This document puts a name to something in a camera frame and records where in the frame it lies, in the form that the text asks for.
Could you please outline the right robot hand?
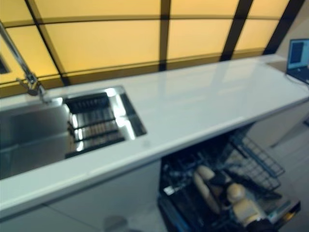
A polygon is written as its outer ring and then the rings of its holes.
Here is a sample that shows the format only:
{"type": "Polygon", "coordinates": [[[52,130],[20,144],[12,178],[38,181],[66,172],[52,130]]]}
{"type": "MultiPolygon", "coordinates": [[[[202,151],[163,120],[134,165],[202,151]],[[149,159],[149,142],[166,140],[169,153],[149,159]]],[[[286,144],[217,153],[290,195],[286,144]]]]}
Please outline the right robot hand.
{"type": "Polygon", "coordinates": [[[215,176],[209,180],[211,189],[216,196],[219,196],[233,180],[225,173],[215,173],[215,176]]]}

